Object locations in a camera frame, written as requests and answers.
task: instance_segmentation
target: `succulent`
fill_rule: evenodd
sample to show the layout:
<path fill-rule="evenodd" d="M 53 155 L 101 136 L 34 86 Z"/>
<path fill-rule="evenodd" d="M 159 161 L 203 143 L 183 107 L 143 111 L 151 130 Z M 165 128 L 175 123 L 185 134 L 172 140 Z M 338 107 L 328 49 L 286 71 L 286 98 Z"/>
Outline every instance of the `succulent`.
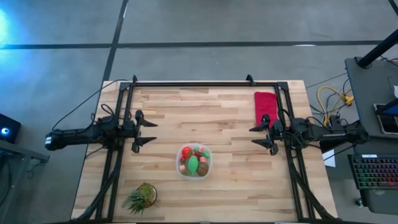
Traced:
<path fill-rule="evenodd" d="M 156 200 L 155 188 L 148 183 L 143 183 L 137 190 L 133 190 L 128 198 L 123 202 L 122 207 L 127 207 L 131 210 L 130 214 L 134 212 L 137 214 L 144 213 L 145 208 L 149 208 Z"/>

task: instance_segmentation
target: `red cloth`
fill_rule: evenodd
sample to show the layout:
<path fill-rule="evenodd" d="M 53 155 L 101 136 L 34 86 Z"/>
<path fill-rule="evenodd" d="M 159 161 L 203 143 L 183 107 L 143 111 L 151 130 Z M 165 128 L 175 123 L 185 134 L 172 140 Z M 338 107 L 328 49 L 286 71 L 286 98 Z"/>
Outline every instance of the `red cloth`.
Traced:
<path fill-rule="evenodd" d="M 255 92 L 254 109 L 256 111 L 256 125 L 261 124 L 263 114 L 268 114 L 271 119 L 269 127 L 272 127 L 274 121 L 278 120 L 276 95 L 273 93 Z"/>

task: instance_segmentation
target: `concrete floor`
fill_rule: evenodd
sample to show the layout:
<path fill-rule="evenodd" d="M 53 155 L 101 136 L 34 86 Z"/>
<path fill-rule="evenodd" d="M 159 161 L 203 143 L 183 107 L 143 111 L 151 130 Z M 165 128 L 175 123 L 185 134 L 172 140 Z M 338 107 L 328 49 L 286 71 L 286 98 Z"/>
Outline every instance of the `concrete floor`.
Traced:
<path fill-rule="evenodd" d="M 3 0 L 0 44 L 111 43 L 121 4 Z M 396 29 L 397 21 L 387 0 L 130 0 L 119 42 L 381 40 Z M 362 56 L 373 47 L 118 49 L 110 80 L 132 75 L 140 80 L 242 80 L 249 73 L 257 80 L 296 79 L 308 86 L 344 73 L 345 58 Z M 100 87 L 108 55 L 109 49 L 0 50 L 0 94 L 7 95 L 0 113 L 22 123 L 21 146 L 47 152 L 45 134 Z M 396 47 L 384 56 L 393 55 L 398 55 Z M 318 107 L 320 86 L 340 90 L 346 79 L 309 88 L 311 104 Z M 59 127 L 86 126 L 96 102 L 91 99 Z M 358 118 L 355 105 L 340 113 L 349 122 Z M 68 220 L 85 148 L 50 152 L 49 163 L 24 181 L 10 223 Z M 396 216 L 355 206 L 358 191 L 352 180 L 333 174 L 330 183 L 340 218 L 398 222 Z"/>

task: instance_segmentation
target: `wooden table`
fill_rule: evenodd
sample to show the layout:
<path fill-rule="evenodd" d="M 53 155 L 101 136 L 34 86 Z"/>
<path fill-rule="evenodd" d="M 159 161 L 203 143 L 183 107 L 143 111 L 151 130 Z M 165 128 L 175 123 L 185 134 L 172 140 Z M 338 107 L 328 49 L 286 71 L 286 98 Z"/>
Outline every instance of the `wooden table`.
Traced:
<path fill-rule="evenodd" d="M 288 83 L 295 117 L 311 116 L 304 82 Z M 118 89 L 119 83 L 106 87 L 99 105 L 114 108 Z M 296 221 L 283 143 L 278 143 L 279 153 L 271 156 L 250 141 L 264 138 L 264 133 L 248 131 L 255 124 L 256 91 L 274 93 L 271 87 L 254 86 L 134 88 L 131 112 L 140 109 L 146 120 L 159 126 L 141 129 L 142 136 L 157 139 L 142 147 L 139 154 L 131 151 L 132 139 L 126 141 L 114 222 Z M 98 108 L 96 117 L 106 115 Z M 213 153 L 213 170 L 206 180 L 183 180 L 175 170 L 176 153 L 188 142 L 205 144 Z M 99 145 L 90 145 L 87 153 L 97 148 Z M 320 150 L 308 147 L 303 156 L 311 190 L 336 217 Z M 99 192 L 105 157 L 103 150 L 85 161 L 72 218 L 82 214 Z M 121 204 L 143 182 L 157 188 L 158 200 L 143 216 L 130 215 Z M 306 211 L 302 192 L 300 196 Z"/>

